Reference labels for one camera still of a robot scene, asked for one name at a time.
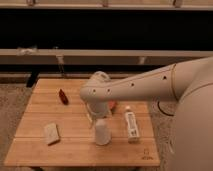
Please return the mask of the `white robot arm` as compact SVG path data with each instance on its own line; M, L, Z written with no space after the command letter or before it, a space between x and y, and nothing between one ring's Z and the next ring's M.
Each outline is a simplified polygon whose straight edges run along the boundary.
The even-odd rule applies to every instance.
M96 72L80 97L96 117L108 101L176 101L165 171L213 171L213 56L118 81Z

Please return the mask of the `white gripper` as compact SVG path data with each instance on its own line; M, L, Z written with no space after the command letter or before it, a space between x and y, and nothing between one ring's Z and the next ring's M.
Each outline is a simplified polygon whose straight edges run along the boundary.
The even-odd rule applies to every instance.
M107 102L88 102L87 110L89 113L87 113L86 116L89 120L90 129L94 126L94 119L104 118L110 114L110 108Z

